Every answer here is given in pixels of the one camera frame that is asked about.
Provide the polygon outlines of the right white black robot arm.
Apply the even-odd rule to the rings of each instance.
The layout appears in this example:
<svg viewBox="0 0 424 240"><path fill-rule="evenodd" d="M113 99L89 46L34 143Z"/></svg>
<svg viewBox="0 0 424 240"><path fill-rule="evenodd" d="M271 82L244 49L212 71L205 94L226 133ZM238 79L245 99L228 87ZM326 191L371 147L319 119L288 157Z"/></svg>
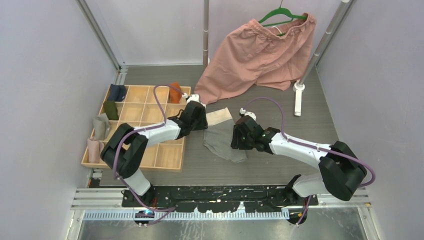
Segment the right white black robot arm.
<svg viewBox="0 0 424 240"><path fill-rule="evenodd" d="M248 115L242 116L233 126L230 146L290 157L317 169L314 174L295 175L284 187L282 196L293 205L319 194L331 194L339 200L349 201L368 174L366 167L357 162L352 150L341 141L320 144L303 140L277 128L262 128Z"/></svg>

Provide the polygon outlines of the orange white underwear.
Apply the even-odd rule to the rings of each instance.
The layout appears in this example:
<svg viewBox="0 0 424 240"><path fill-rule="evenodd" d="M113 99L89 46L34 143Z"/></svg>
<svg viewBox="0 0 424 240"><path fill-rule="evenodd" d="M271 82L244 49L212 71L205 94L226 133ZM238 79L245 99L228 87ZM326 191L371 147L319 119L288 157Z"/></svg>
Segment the orange white underwear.
<svg viewBox="0 0 424 240"><path fill-rule="evenodd" d="M182 98L181 87L177 81L169 84L169 102L171 104L179 104Z"/></svg>

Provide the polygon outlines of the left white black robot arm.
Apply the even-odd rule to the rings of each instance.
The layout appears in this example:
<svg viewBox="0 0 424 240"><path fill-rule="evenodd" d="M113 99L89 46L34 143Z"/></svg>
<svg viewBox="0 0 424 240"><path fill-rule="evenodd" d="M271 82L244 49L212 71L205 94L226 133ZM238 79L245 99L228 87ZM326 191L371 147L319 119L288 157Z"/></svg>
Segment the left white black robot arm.
<svg viewBox="0 0 424 240"><path fill-rule="evenodd" d="M146 149L179 140L207 127L206 107L200 102L189 101L181 113L160 123L139 128L122 123L103 147L100 159L135 193L134 200L147 207L153 202L154 194L150 190L151 183L140 170Z"/></svg>

